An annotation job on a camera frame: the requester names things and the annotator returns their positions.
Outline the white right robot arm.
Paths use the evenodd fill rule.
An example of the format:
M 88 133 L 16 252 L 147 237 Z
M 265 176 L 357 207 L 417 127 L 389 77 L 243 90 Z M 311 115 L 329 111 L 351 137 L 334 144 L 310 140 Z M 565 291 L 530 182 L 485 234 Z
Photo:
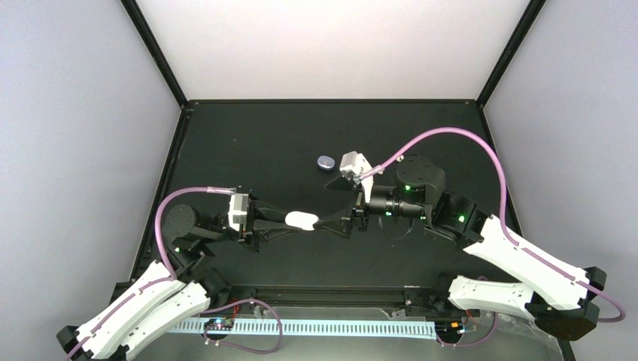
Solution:
M 441 275 L 427 301 L 435 313 L 446 315 L 458 309 L 508 314 L 530 320 L 543 332 L 567 341 L 579 340 L 596 328 L 600 310 L 594 298 L 606 282 L 601 269 L 578 268 L 549 256 L 503 226 L 499 217 L 446 191 L 444 171 L 425 156 L 401 157 L 392 187 L 363 179 L 368 168 L 361 153 L 345 154 L 341 176 L 331 187 L 351 188 L 353 202 L 335 216 L 307 216 L 301 228 L 348 238 L 353 229 L 365 230 L 373 216 L 420 220 L 427 234 L 451 242 L 514 278 L 506 283 Z

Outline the white oval capsule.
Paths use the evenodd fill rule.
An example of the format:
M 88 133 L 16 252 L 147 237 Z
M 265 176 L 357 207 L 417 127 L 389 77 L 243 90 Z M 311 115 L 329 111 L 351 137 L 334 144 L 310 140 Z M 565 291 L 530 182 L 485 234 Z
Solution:
M 286 214 L 284 222 L 288 226 L 292 226 L 304 231 L 313 231 L 314 225 L 320 220 L 316 214 L 311 214 L 303 211 L 291 211 Z

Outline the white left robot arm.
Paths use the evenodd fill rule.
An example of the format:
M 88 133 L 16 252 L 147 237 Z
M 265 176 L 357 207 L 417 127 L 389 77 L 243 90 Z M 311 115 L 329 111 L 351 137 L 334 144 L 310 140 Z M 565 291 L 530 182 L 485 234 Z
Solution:
M 66 326 L 56 338 L 68 360 L 132 360 L 183 321 L 216 314 L 205 326 L 230 330 L 253 295 L 232 297 L 232 287 L 212 263 L 210 244 L 232 241 L 256 250 L 260 242 L 288 233 L 314 231 L 319 216 L 262 205 L 248 194 L 231 197 L 225 214 L 210 216 L 176 205 L 156 221 L 162 255 L 111 304 L 80 326 Z

